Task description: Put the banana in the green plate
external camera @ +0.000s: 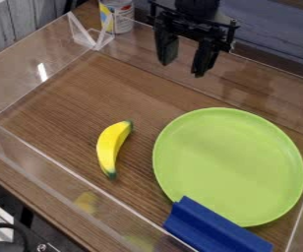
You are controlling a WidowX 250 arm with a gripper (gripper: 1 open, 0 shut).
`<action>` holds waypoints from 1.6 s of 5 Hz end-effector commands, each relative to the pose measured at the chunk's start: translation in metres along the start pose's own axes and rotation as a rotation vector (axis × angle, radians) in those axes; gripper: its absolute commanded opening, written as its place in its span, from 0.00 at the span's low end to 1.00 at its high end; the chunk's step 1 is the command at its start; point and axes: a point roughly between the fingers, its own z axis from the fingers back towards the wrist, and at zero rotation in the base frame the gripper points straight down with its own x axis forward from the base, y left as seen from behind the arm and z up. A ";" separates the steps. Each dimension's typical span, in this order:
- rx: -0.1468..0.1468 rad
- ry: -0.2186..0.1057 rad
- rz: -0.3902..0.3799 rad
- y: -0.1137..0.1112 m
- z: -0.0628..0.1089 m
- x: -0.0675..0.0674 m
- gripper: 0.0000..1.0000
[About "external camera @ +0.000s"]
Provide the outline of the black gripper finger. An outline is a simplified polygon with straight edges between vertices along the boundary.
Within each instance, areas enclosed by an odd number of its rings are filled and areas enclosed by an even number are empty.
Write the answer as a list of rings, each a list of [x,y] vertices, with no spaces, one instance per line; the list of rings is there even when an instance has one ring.
[[[198,48],[190,66],[190,72],[196,78],[202,77],[204,72],[212,68],[218,52],[219,48],[211,39],[203,38],[198,42]]]
[[[154,26],[154,40],[158,60],[167,66],[178,57],[179,39],[163,23]]]

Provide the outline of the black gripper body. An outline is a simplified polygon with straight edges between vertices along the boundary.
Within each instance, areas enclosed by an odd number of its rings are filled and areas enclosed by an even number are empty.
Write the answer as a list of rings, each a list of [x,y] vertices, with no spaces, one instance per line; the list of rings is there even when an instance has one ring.
[[[147,0],[148,20],[154,32],[195,41],[204,38],[218,50],[234,48],[234,34],[239,24],[219,10],[219,0]]]

